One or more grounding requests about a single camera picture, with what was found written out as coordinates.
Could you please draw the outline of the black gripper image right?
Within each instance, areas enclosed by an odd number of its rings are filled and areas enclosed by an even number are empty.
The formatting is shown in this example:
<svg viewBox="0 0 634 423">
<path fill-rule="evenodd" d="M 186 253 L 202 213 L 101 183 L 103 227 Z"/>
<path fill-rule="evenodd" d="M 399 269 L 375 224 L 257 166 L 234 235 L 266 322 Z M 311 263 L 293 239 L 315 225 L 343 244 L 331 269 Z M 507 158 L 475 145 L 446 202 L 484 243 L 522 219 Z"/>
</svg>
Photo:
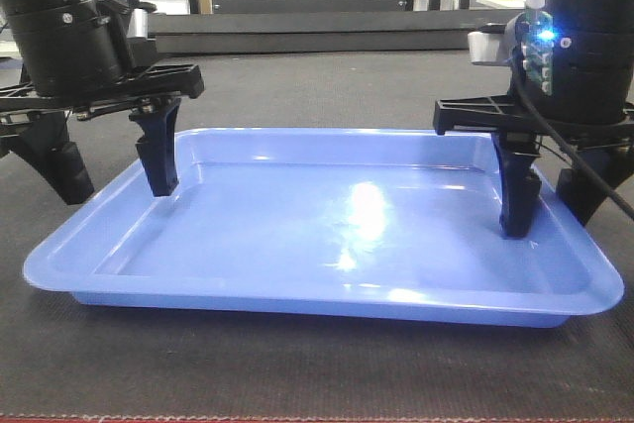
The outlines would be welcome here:
<svg viewBox="0 0 634 423">
<path fill-rule="evenodd" d="M 633 106 L 625 119 L 611 125 L 584 125 L 547 119 L 569 144 L 581 146 L 582 159 L 612 188 L 633 175 L 633 149 L 611 147 L 633 143 Z M 504 235 L 523 238 L 530 231 L 541 179 L 532 169 L 539 156 L 536 135 L 550 136 L 533 114 L 511 96 L 495 95 L 437 100 L 433 116 L 437 134 L 448 131 L 494 132 L 502 205 L 499 217 Z M 586 225 L 607 194 L 594 185 L 577 165 L 560 171 L 556 194 Z"/>
</svg>

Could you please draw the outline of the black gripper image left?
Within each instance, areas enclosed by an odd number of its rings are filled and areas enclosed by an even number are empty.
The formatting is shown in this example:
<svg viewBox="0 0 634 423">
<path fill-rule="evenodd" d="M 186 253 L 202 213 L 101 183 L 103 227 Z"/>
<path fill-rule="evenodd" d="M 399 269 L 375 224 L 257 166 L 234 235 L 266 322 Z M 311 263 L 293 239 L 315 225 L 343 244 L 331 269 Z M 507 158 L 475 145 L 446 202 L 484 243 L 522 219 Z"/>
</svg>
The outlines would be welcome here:
<svg viewBox="0 0 634 423">
<path fill-rule="evenodd" d="M 67 205 L 81 204 L 94 186 L 77 144 L 69 137 L 63 112 L 85 113 L 92 119 L 137 108 L 129 119 L 143 131 L 136 149 L 148 183 L 154 196 L 169 196 L 178 184 L 174 158 L 178 96 L 195 99 L 203 91 L 202 74 L 195 64 L 153 65 L 86 92 L 41 95 L 31 82 L 3 87 L 1 146 L 28 163 Z M 150 103 L 139 107 L 146 99 Z"/>
</svg>

